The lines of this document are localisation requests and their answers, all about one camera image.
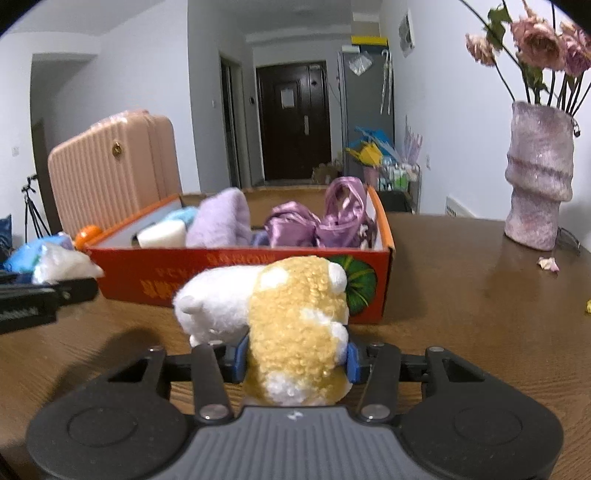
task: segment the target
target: dried flower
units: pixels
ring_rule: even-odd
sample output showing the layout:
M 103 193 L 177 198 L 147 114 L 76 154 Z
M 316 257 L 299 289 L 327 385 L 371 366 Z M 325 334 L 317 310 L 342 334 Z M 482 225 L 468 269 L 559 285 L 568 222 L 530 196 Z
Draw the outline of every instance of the dried flower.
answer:
M 526 6 L 527 18 L 511 24 L 511 33 L 519 49 L 517 57 L 532 67 L 563 70 L 566 45 L 550 24 Z
M 564 71 L 570 76 L 578 77 L 591 68 L 591 57 L 578 38 L 562 34 L 566 45 Z
M 588 57 L 591 57 L 591 37 L 587 35 L 585 31 L 579 28 L 576 31 L 574 37 L 579 41 L 579 43 L 583 46 L 583 49 Z
M 521 0 L 523 2 L 523 8 L 525 8 L 525 13 L 527 13 L 528 18 L 539 18 L 538 15 L 530 8 L 525 0 Z
M 572 22 L 560 22 L 560 29 L 562 30 L 562 33 L 570 35 L 571 37 L 574 37 L 577 34 L 577 31 L 580 30 L 579 26 Z
M 538 265 L 541 267 L 542 270 L 550 270 L 551 272 L 559 272 L 560 269 L 556 264 L 556 259 L 554 257 L 544 258 L 540 257 L 538 259 Z
M 474 60 L 487 67 L 496 65 L 494 49 L 486 37 L 466 34 L 466 48 Z

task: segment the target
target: yellow curly plush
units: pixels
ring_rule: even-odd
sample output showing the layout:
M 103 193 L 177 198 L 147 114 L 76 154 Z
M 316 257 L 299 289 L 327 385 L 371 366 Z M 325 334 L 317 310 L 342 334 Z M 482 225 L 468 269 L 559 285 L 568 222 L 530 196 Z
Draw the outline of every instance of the yellow curly plush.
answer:
M 259 273 L 249 304 L 247 396 L 263 405 L 326 405 L 348 392 L 339 365 L 347 342 L 345 286 L 341 267 L 318 257 L 288 258 Z

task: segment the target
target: flower stem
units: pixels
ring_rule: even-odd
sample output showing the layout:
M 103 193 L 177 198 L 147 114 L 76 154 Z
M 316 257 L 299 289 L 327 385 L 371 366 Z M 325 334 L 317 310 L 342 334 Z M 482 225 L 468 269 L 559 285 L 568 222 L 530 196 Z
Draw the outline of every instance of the flower stem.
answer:
M 552 97 L 554 96 L 554 85 L 556 85 L 556 72 L 552 70 L 552 84 L 550 85 L 550 97 L 548 98 L 548 106 L 552 103 Z
M 585 72 L 583 72 L 581 74 L 581 76 L 579 77 L 579 85 L 577 86 L 577 93 L 574 95 L 573 106 L 570 109 L 571 115 L 573 114 L 574 106 L 577 104 L 577 101 L 579 100 L 579 94 L 581 93 L 581 87 L 583 86 L 583 75 L 585 75 Z
M 577 106 L 577 108 L 574 109 L 574 111 L 572 113 L 573 116 L 575 116 L 575 114 L 579 111 L 579 108 L 581 108 L 581 105 L 583 105 L 583 102 L 585 101 L 585 97 L 589 93 L 589 90 L 591 90 L 591 83 L 589 83 L 587 90 L 585 90 L 585 94 L 583 95 L 583 98 L 581 98 L 579 105 Z
M 573 89 L 570 91 L 569 102 L 567 103 L 567 105 L 566 105 L 566 110 L 565 110 L 565 112 L 567 112 L 567 113 L 570 111 L 570 106 L 573 104 L 574 93 L 575 93 L 577 90 L 580 90 L 580 89 L 581 89 L 581 85 L 580 85 L 581 81 L 582 81 L 582 78 L 581 78 L 581 77 L 579 77 L 579 78 L 576 80 L 576 82 L 574 83 L 574 85 L 573 85 Z
M 558 101 L 556 102 L 556 107 L 562 108 L 564 110 L 564 103 L 566 101 L 566 74 L 564 74 L 564 80 L 562 81 L 562 88 L 560 89 L 560 94 L 558 95 Z
M 530 88 L 527 86 L 527 79 L 525 78 L 525 72 L 523 71 L 523 69 L 521 70 L 521 76 L 523 78 L 523 83 L 525 85 L 525 94 L 527 95 L 527 101 L 528 103 L 531 103 Z
M 507 88 L 507 91 L 509 92 L 509 95 L 511 95 L 511 99 L 515 102 L 515 95 L 513 95 L 513 92 L 511 91 L 511 89 L 509 88 L 509 84 L 507 83 L 507 81 L 505 80 L 505 77 L 503 77 L 503 74 L 501 73 L 501 71 L 499 70 L 499 66 L 498 64 L 495 62 L 495 67 L 496 67 L 496 71 L 499 72 L 499 77 L 501 77 L 501 80 L 503 81 L 503 83 L 505 84 L 505 87 Z
M 573 85 L 572 90 L 570 91 L 569 102 L 566 104 L 566 110 L 564 110 L 567 113 L 570 110 L 570 105 L 573 103 L 574 93 L 578 87 L 579 87 L 579 79 L 577 79 L 577 81 Z
M 507 7 L 507 2 L 505 2 L 505 0 L 503 0 L 503 7 L 505 7 L 505 11 L 507 12 L 507 15 L 509 15 L 509 8 Z M 511 18 L 510 15 L 509 15 L 509 19 L 511 20 L 511 23 L 513 23 L 513 19 Z
M 489 32 L 494 38 L 495 40 L 500 43 L 503 46 L 503 50 L 506 51 L 507 55 L 510 56 L 511 60 L 513 60 L 513 63 L 515 63 L 515 65 L 517 65 L 519 67 L 519 69 L 523 72 L 523 69 L 521 68 L 520 63 L 517 61 L 517 59 L 513 56 L 513 54 L 507 49 L 507 47 L 505 47 L 505 45 L 503 44 L 503 42 L 501 41 L 501 39 L 499 37 L 497 37 L 496 33 L 494 33 L 491 28 L 488 26 L 488 23 L 484 20 L 484 18 L 482 18 L 480 16 L 480 14 L 474 10 L 466 0 L 460 0 L 461 3 L 464 4 L 464 6 L 470 11 L 472 12 L 477 18 L 478 20 L 480 20 L 482 22 L 482 24 L 484 25 L 484 27 L 486 28 L 486 31 Z
M 552 4 L 552 28 L 556 31 L 556 7 L 554 6 L 554 2 L 550 3 Z

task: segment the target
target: fallen petal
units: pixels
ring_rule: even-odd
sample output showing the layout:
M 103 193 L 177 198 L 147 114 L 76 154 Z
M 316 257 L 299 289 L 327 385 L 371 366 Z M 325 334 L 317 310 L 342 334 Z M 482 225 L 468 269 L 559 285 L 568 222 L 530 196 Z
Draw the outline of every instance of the fallen petal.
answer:
M 559 272 L 560 269 L 556 264 L 556 259 L 554 257 L 544 258 L 540 257 L 538 259 L 538 265 L 542 268 L 542 270 L 550 270 L 551 272 Z

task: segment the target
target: light blue cloth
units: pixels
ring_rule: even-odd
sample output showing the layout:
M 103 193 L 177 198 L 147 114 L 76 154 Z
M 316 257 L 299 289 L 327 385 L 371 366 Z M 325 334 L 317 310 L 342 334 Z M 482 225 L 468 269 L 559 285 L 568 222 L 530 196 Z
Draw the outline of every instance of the light blue cloth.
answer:
M 35 266 L 37 265 L 37 262 L 39 262 L 39 257 L 41 255 L 41 246 L 45 242 L 59 245 L 66 250 L 74 250 L 72 239 L 65 233 L 45 236 L 43 238 L 32 240 L 15 251 L 8 260 L 4 262 L 4 270 L 14 273 L 30 273 L 35 270 Z
M 185 224 L 185 227 L 188 229 L 195 220 L 195 215 L 197 215 L 197 211 L 199 209 L 197 207 L 185 207 L 179 210 L 175 210 L 170 212 L 166 217 L 164 217 L 161 221 L 165 222 L 167 220 L 182 220 Z

